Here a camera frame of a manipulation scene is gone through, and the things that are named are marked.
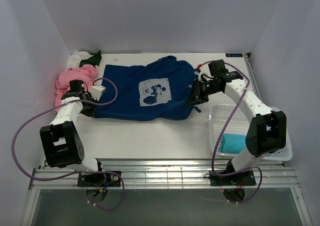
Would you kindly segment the navy blue printed t-shirt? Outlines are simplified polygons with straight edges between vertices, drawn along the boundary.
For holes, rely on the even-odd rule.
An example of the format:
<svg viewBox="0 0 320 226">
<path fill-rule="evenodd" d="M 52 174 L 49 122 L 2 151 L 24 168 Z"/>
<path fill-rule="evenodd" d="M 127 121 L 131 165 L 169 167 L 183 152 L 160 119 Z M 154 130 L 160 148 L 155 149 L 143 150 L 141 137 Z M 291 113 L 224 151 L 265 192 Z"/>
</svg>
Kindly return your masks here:
<svg viewBox="0 0 320 226">
<path fill-rule="evenodd" d="M 195 70 L 174 56 L 146 66 L 106 65 L 103 77 L 106 91 L 95 109 L 95 118 L 185 120 L 194 109 L 185 102 L 192 91 Z"/>
</svg>

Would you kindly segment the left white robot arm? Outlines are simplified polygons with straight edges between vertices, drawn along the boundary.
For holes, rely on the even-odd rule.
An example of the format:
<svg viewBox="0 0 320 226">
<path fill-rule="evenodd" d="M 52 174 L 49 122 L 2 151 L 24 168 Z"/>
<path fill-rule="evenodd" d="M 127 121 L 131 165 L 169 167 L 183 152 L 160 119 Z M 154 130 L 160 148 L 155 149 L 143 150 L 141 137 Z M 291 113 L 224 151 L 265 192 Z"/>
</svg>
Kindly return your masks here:
<svg viewBox="0 0 320 226">
<path fill-rule="evenodd" d="M 86 100 L 97 103 L 106 88 L 92 86 L 88 91 L 81 80 L 70 81 L 70 89 L 62 95 L 64 104 L 49 126 L 40 129 L 40 138 L 46 162 L 50 167 L 70 168 L 81 171 L 94 185 L 102 185 L 106 180 L 101 162 L 96 158 L 86 158 L 85 149 L 76 129 L 76 121 L 80 114 L 92 116 L 96 108 Z"/>
</svg>

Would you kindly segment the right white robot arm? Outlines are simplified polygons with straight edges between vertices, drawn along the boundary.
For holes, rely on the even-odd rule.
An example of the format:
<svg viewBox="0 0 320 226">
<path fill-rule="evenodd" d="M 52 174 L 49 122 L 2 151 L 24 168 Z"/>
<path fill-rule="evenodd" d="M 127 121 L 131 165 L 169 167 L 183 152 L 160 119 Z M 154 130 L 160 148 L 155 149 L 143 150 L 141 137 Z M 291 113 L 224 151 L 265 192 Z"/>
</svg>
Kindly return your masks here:
<svg viewBox="0 0 320 226">
<path fill-rule="evenodd" d="M 224 133 L 237 109 L 240 109 L 250 123 L 245 148 L 234 157 L 224 172 L 214 175 L 226 177 L 231 184 L 238 184 L 244 178 L 244 172 L 255 168 L 255 165 L 267 154 L 274 153 L 286 146 L 287 117 L 283 111 L 274 111 L 266 106 L 249 89 L 249 77 L 237 67 L 230 72 L 226 67 L 232 64 L 224 60 L 207 61 L 205 63 L 210 75 L 202 80 L 202 64 L 199 64 L 195 73 L 193 86 L 185 105 L 195 106 L 208 102 L 209 95 L 222 92 L 235 103 L 235 107 L 227 118 L 221 133 Z"/>
</svg>

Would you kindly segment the dark green t-shirt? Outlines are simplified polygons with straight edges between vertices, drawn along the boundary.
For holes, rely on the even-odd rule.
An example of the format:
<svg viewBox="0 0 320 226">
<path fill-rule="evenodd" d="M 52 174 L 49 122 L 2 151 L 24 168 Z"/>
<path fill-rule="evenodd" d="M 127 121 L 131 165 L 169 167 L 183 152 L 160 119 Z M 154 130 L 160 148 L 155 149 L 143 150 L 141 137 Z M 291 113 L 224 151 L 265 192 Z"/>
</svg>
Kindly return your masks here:
<svg viewBox="0 0 320 226">
<path fill-rule="evenodd" d="M 101 50 L 97 51 L 96 53 L 90 54 L 90 57 L 87 59 L 83 59 L 79 63 L 79 67 L 81 68 L 83 65 L 92 65 L 92 66 L 99 66 L 102 60 L 102 52 Z"/>
</svg>

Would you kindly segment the white t-shirt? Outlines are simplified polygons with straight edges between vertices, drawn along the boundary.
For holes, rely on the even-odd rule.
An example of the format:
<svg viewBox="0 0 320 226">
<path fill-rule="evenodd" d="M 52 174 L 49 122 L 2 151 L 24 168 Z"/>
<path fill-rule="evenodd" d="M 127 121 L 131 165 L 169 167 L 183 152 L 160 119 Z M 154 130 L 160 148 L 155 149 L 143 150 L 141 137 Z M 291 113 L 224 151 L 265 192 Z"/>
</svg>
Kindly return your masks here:
<svg viewBox="0 0 320 226">
<path fill-rule="evenodd" d="M 67 60 L 66 68 L 79 68 L 80 62 L 91 57 L 91 54 L 85 51 L 75 51 Z"/>
</svg>

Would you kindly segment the rolled turquoise t-shirt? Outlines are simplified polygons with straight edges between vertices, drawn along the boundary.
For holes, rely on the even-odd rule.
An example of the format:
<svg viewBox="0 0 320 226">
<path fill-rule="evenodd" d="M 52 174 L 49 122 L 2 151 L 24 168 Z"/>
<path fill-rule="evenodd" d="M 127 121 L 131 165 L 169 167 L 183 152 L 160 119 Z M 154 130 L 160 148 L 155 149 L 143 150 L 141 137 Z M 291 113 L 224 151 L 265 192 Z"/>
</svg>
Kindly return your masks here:
<svg viewBox="0 0 320 226">
<path fill-rule="evenodd" d="M 220 151 L 222 153 L 239 154 L 246 147 L 246 136 L 225 133 L 221 139 Z"/>
</svg>

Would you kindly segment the blue label sticker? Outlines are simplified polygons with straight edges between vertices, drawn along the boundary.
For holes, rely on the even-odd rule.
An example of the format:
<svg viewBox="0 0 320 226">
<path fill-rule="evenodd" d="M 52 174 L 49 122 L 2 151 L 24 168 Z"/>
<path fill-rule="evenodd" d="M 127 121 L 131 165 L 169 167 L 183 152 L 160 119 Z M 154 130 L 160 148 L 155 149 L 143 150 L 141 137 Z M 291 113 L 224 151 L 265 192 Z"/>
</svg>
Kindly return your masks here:
<svg viewBox="0 0 320 226">
<path fill-rule="evenodd" d="M 242 53 L 226 53 L 225 56 L 227 58 L 242 58 L 243 54 Z"/>
</svg>

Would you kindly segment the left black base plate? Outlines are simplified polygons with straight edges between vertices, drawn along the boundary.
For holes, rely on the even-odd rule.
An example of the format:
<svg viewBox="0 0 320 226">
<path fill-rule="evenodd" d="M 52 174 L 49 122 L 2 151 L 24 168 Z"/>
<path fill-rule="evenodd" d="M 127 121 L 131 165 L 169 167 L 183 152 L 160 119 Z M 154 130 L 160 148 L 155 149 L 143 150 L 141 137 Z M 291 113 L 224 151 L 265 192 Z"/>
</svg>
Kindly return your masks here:
<svg viewBox="0 0 320 226">
<path fill-rule="evenodd" d="M 113 171 L 113 174 L 90 174 L 79 175 L 77 180 L 78 187 L 120 187 L 121 171 Z"/>
</svg>

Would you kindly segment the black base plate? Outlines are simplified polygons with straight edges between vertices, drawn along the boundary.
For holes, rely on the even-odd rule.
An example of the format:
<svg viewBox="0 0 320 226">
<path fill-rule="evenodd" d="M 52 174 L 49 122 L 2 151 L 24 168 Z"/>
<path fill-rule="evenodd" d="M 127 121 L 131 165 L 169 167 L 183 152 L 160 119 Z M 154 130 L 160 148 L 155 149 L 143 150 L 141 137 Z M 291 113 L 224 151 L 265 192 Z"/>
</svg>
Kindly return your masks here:
<svg viewBox="0 0 320 226">
<path fill-rule="evenodd" d="M 113 171 L 113 174 L 90 174 L 79 175 L 77 180 L 78 187 L 120 187 L 121 171 Z"/>
<path fill-rule="evenodd" d="M 217 176 L 212 171 L 204 175 L 211 186 L 254 186 L 255 176 L 252 170 L 243 171 L 231 176 Z"/>
</svg>

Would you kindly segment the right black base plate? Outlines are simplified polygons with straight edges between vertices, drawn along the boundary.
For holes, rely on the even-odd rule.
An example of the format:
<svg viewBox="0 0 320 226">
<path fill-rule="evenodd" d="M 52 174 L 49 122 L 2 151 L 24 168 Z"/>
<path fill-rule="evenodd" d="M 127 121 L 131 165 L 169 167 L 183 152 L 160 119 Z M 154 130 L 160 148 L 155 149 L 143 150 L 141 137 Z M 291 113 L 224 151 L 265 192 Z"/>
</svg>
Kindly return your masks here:
<svg viewBox="0 0 320 226">
<path fill-rule="evenodd" d="M 211 186 L 254 186 L 255 176 L 252 170 L 243 171 L 231 176 L 217 176 L 212 171 L 204 175 Z"/>
</svg>

